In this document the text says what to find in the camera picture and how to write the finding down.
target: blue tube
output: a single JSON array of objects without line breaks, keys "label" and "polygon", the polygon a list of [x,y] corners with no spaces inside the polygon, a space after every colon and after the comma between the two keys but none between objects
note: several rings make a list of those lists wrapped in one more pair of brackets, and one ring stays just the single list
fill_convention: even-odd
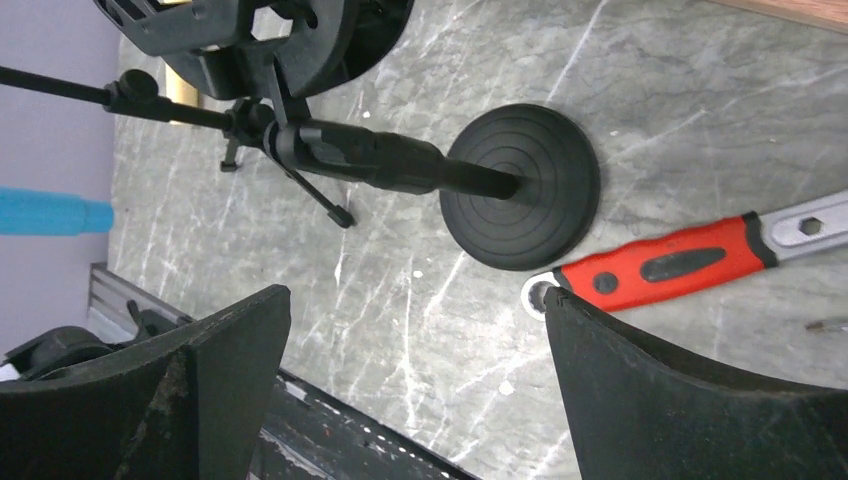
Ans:
[{"label": "blue tube", "polygon": [[114,220],[112,206],[106,202],[67,193],[0,187],[0,235],[105,233]]}]

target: gray marble surface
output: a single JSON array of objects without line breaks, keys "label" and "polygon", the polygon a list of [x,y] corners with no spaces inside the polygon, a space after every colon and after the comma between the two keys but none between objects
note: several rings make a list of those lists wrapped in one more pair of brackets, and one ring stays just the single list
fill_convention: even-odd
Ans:
[{"label": "gray marble surface", "polygon": [[[163,75],[126,42],[121,65]],[[377,68],[310,101],[443,149],[512,102],[570,115],[602,162],[597,221],[566,260],[848,186],[848,37],[705,1],[419,1]],[[286,284],[286,368],[482,477],[579,478],[544,325],[518,303],[527,275],[463,254],[436,194],[315,179],[358,218],[342,231],[257,152],[219,173],[215,132],[117,128],[113,270],[198,317]],[[848,333],[803,328],[848,313],[846,284],[843,249],[619,317],[848,387]]]}]

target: red wrench handle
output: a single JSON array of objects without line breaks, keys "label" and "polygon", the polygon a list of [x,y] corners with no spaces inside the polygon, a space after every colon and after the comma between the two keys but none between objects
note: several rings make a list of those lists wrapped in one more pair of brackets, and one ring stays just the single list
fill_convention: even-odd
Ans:
[{"label": "red wrench handle", "polygon": [[662,302],[776,267],[760,227],[751,212],[591,255],[554,275],[608,312]]}]

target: adjustable wrench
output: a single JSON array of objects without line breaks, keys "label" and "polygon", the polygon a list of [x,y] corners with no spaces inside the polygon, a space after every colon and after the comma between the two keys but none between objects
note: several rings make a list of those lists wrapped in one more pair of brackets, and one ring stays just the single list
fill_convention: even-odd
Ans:
[{"label": "adjustable wrench", "polygon": [[559,286],[607,312],[662,302],[848,243],[848,189],[639,240],[530,277],[521,303],[544,321],[544,295]]}]

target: black circular base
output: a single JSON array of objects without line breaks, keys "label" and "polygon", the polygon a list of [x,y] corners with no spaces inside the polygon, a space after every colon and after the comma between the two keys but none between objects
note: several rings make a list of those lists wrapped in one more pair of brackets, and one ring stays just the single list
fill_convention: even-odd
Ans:
[{"label": "black circular base", "polygon": [[490,267],[526,271],[556,261],[583,239],[598,209],[592,146],[574,122],[548,108],[492,110],[462,131],[448,158],[522,179],[509,200],[440,192],[451,235]]}]

